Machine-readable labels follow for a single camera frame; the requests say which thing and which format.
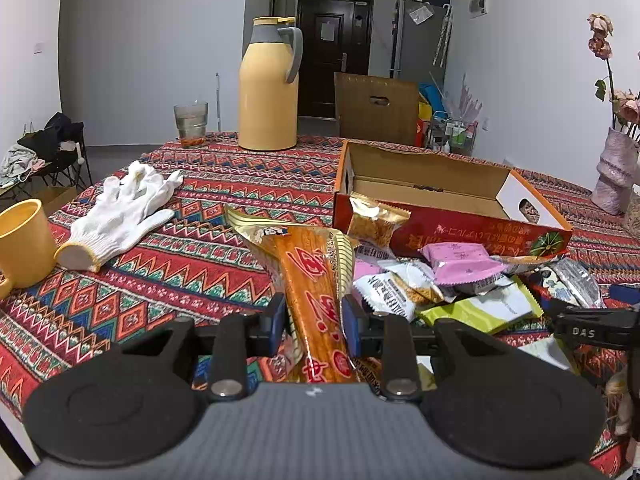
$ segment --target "black circular cover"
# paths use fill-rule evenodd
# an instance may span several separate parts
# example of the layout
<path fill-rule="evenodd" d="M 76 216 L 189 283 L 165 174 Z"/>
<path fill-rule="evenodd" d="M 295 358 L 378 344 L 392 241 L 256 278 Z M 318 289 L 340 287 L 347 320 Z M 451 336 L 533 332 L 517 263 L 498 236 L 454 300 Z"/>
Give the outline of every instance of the black circular cover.
<path fill-rule="evenodd" d="M 149 357 L 129 355 L 98 357 L 51 378 L 31 394 L 23 421 L 47 456 L 113 467 L 172 448 L 198 415 L 198 398 L 185 381 Z"/>
<path fill-rule="evenodd" d="M 457 369 L 424 396 L 420 410 L 431 429 L 458 452 L 509 468 L 587 460 L 604 414 L 595 388 L 546 363 L 539 370 L 530 359 L 530 369 L 523 362 L 513 375 L 495 373 L 501 362 L 492 366 L 492 359 Z"/>

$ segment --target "flower stem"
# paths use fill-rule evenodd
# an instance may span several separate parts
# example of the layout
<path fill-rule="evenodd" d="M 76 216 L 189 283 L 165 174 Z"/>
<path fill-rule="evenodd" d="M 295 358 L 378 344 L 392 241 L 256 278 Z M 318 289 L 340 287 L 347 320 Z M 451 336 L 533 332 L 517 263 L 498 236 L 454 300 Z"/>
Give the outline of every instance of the flower stem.
<path fill-rule="evenodd" d="M 607 57 L 607 70 L 609 70 L 609 83 L 611 84 L 611 95 L 613 96 L 613 73 L 611 72 L 611 65 L 609 64 L 609 58 Z M 613 110 L 613 102 L 611 103 L 611 127 L 616 129 L 616 113 Z"/>

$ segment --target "flower vase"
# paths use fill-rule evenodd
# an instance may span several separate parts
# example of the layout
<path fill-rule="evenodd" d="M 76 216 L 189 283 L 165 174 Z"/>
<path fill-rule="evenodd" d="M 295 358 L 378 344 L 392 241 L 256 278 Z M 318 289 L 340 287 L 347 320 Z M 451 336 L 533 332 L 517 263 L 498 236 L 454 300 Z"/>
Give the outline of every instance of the flower vase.
<path fill-rule="evenodd" d="M 622 201 L 634 184 L 637 164 L 636 142 L 628 135 L 609 128 L 604 151 L 596 167 L 600 177 L 591 193 L 591 201 L 609 214 L 619 214 Z"/>

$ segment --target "glove cuff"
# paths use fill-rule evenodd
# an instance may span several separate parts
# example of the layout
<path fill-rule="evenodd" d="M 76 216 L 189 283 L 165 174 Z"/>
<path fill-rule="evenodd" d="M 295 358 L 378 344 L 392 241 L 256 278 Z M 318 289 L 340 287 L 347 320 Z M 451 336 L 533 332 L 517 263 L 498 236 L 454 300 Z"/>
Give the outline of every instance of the glove cuff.
<path fill-rule="evenodd" d="M 98 233 L 72 235 L 56 251 L 55 259 L 69 270 L 98 272 L 103 264 L 121 253 L 118 244 Z"/>

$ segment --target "green leaf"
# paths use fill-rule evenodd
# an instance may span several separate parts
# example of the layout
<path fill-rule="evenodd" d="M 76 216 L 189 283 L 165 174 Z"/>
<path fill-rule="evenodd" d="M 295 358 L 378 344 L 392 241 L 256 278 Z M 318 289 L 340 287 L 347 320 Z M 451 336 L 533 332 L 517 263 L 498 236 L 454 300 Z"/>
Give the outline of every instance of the green leaf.
<path fill-rule="evenodd" d="M 607 96 L 607 84 L 602 79 L 598 79 L 596 86 L 598 87 L 596 97 L 604 102 L 604 98 Z"/>

